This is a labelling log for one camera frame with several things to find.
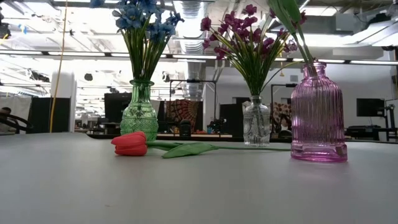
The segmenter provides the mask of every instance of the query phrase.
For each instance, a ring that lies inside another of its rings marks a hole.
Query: wall
[[[379,60],[389,60],[389,55],[384,54]],[[362,118],[356,116],[356,99],[357,98],[384,98],[392,99],[391,70],[390,66],[375,65],[332,65],[326,68],[326,75],[335,81],[343,92],[343,106],[345,127],[354,125],[370,125],[376,124],[385,126],[383,118]],[[213,68],[206,68],[207,77],[213,76]],[[299,68],[289,68],[284,70],[284,77],[276,76],[271,83],[286,84],[290,83],[290,75],[298,75],[298,79],[303,78],[303,74]],[[208,124],[213,117],[214,100],[213,93],[210,90],[205,91],[205,112],[204,124]],[[263,103],[271,102],[271,88],[267,87],[263,92]],[[292,93],[291,88],[274,88],[274,101],[280,101],[281,98],[288,98]],[[234,68],[226,68],[220,76],[217,84],[218,105],[232,103],[233,97],[249,97],[250,92],[237,70]]]

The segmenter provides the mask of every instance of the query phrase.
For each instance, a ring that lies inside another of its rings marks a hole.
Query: tapestry
[[[175,100],[167,102],[167,114],[169,119],[180,124],[183,119],[191,122],[192,132],[195,130],[195,123],[198,115],[199,103],[189,100]]]

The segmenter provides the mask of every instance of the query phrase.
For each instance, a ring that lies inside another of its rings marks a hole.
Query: patterned fabric
[[[191,129],[194,132],[199,103],[189,100],[167,102],[166,112],[168,117],[177,123],[180,123],[183,119],[189,120],[191,122]]]
[[[292,107],[290,105],[274,102],[273,107],[274,107],[273,117],[278,124],[280,124],[281,114],[287,115],[288,118],[292,117]]]

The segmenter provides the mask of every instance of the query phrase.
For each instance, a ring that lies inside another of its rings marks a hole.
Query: tulip leaf
[[[209,144],[204,144],[202,142],[187,143],[171,149],[169,152],[166,152],[162,157],[164,159],[170,159],[182,156],[195,156],[203,152],[217,150],[219,148],[220,147],[218,146],[212,146]]]

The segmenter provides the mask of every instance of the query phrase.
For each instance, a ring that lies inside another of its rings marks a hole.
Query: red tulip
[[[112,140],[115,145],[117,155],[123,156],[144,156],[147,153],[147,138],[142,131],[131,134],[125,134]]]

